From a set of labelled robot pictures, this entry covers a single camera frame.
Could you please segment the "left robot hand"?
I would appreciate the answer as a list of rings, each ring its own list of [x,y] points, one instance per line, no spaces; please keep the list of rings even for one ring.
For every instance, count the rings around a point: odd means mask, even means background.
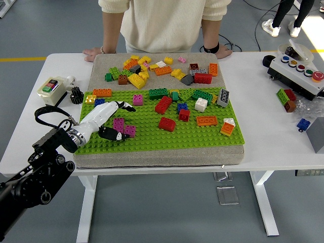
[[[90,136],[94,132],[98,132],[101,138],[111,141],[121,141],[130,138],[130,135],[123,134],[117,130],[105,127],[104,124],[117,112],[117,110],[125,109],[135,112],[135,108],[125,101],[111,101],[97,105],[78,126],[74,126],[76,130],[75,136],[79,140],[78,146],[84,146],[88,143]]]

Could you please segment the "person's right hand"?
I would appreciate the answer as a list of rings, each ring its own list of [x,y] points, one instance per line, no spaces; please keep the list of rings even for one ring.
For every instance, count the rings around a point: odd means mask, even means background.
[[[95,60],[95,57],[97,55],[101,54],[101,48],[99,47],[95,47],[92,49],[84,49],[83,50],[83,54],[85,54],[86,56],[84,57],[84,60],[87,62],[93,62]]]

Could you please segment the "person's left hand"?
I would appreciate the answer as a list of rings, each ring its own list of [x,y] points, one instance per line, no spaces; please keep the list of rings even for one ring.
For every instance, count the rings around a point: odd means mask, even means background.
[[[220,45],[219,50],[215,55],[216,55],[217,59],[223,59],[223,58],[230,56],[231,54],[232,54],[232,50],[228,49],[224,45]]]

